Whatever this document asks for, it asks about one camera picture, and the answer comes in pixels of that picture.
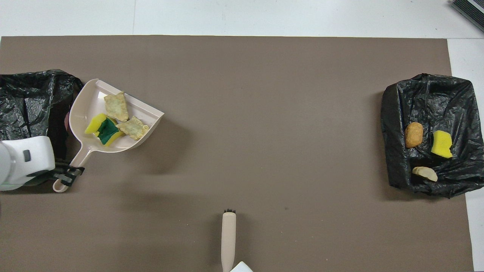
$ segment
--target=white object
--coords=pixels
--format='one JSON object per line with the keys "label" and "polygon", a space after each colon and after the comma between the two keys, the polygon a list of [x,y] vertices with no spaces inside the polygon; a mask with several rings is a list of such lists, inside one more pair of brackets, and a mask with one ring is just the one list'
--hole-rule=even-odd
{"label": "white object", "polygon": [[[74,136],[81,142],[81,148],[74,159],[72,159],[71,166],[84,166],[91,153],[95,151],[117,153],[135,148],[150,136],[160,122],[161,117],[164,115],[163,112],[125,93],[124,97],[129,116],[134,115],[145,125],[148,125],[150,127],[148,132],[137,141],[127,136],[119,137],[110,146],[103,145],[93,134],[85,134],[84,131],[91,119],[100,113],[106,112],[104,97],[108,94],[118,94],[119,92],[120,90],[102,80],[92,79],[84,85],[74,100],[69,114],[69,125]],[[62,184],[61,180],[56,180],[52,188],[54,191],[62,193],[69,187]]]}
{"label": "white object", "polygon": [[244,262],[240,262],[238,265],[234,267],[234,269],[230,270],[230,272],[253,272],[253,271]]}
{"label": "white object", "polygon": [[47,136],[0,142],[0,191],[19,188],[35,176],[55,168]]}
{"label": "white object", "polygon": [[235,229],[237,216],[234,212],[225,212],[222,215],[222,272],[230,272],[235,258]]}

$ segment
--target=white table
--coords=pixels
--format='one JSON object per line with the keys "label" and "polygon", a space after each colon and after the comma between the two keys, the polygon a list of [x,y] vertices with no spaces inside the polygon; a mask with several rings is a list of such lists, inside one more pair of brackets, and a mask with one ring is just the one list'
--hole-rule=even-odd
{"label": "white table", "polygon": [[[484,120],[484,33],[445,0],[0,0],[1,36],[248,35],[448,39]],[[466,194],[474,269],[484,271],[484,189]]]}

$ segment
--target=black trash bag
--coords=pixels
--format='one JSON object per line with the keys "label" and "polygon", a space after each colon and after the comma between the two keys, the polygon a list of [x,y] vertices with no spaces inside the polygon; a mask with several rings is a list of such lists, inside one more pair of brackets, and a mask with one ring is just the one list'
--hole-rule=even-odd
{"label": "black trash bag", "polygon": [[[404,130],[411,122],[423,125],[424,138],[408,149]],[[470,81],[421,74],[389,86],[381,102],[381,130],[391,186],[447,198],[484,186],[481,122]],[[436,130],[451,134],[451,159],[430,152]],[[412,174],[417,166],[432,168],[439,180]]]}
{"label": "black trash bag", "polygon": [[[0,75],[0,140],[48,136],[56,166],[63,166],[68,136],[64,120],[82,87],[79,78],[61,70]],[[34,183],[53,178],[46,173]]]}

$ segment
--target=dustpan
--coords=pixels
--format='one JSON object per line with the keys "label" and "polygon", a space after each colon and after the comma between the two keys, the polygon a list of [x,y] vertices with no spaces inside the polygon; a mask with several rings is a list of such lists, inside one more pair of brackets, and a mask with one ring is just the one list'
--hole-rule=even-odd
{"label": "dustpan", "polygon": [[[81,148],[72,159],[70,166],[83,167],[87,159],[93,152],[118,153],[128,149],[135,148],[142,144],[153,132],[163,112],[154,107],[139,101],[138,99],[125,93],[126,104],[129,116],[136,116],[145,125],[149,126],[148,132],[139,140],[133,140],[128,136],[116,139],[110,146],[105,146],[93,134],[85,134],[91,119],[99,113],[106,113],[104,97],[108,94],[118,94],[120,90],[103,82],[99,79],[92,79],[84,85],[81,92],[74,100],[69,114],[69,124],[72,133],[81,143]],[[58,193],[65,192],[69,187],[62,184],[57,179],[52,185],[54,191]]]}

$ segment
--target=food scrap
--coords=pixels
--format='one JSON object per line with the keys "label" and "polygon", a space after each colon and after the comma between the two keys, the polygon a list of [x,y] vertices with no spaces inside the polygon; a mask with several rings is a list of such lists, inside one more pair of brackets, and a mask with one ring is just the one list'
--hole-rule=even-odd
{"label": "food scrap", "polygon": [[418,122],[410,123],[405,129],[405,147],[412,148],[420,145],[424,137],[424,128]]}
{"label": "food scrap", "polygon": [[143,124],[143,122],[136,116],[133,116],[127,122],[117,124],[116,127],[119,128],[122,132],[129,135],[129,137],[131,137],[131,139],[133,140],[139,140],[149,130],[149,127]]}
{"label": "food scrap", "polygon": [[108,94],[104,97],[107,115],[120,120],[121,122],[128,121],[128,108],[124,98],[124,92],[116,95]]}
{"label": "food scrap", "polygon": [[421,176],[423,178],[426,178],[430,181],[437,181],[437,179],[438,179],[435,171],[432,168],[428,168],[428,167],[423,167],[423,166],[415,167],[412,170],[412,173],[417,175],[417,176]]}

